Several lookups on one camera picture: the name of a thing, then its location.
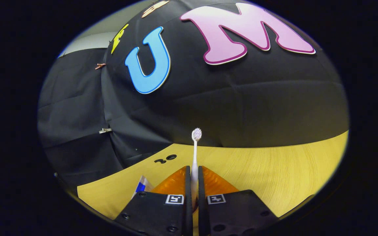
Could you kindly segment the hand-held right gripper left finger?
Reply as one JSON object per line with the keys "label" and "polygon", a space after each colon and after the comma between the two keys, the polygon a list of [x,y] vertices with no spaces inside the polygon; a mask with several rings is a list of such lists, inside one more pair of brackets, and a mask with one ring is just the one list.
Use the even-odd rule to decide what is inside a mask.
{"label": "hand-held right gripper left finger", "polygon": [[170,178],[168,190],[138,191],[115,223],[142,236],[193,236],[191,169],[184,166]]}

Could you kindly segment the white toothbrush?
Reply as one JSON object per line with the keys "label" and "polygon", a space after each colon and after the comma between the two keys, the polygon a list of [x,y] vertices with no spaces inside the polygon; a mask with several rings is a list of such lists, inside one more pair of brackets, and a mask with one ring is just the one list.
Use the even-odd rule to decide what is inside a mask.
{"label": "white toothbrush", "polygon": [[191,202],[192,212],[196,210],[196,199],[198,197],[198,141],[201,139],[202,132],[200,128],[195,128],[191,133],[191,138],[194,142],[193,149],[193,163],[191,168]]}

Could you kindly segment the black backdrop cloth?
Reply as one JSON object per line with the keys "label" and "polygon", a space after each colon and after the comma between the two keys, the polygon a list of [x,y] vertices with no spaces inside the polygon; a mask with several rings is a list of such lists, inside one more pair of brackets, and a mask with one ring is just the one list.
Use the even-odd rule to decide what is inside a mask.
{"label": "black backdrop cloth", "polygon": [[342,81],[320,45],[246,0],[158,0],[104,33],[90,28],[54,62],[36,118],[49,162],[72,186],[192,145],[195,128],[200,146],[221,148],[349,130]]}

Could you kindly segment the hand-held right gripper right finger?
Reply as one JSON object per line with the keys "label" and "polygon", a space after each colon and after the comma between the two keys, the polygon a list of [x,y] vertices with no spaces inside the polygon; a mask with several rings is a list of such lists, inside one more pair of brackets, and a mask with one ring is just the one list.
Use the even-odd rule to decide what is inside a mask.
{"label": "hand-held right gripper right finger", "polygon": [[254,191],[239,191],[204,166],[198,174],[199,236],[253,236],[279,221]]}

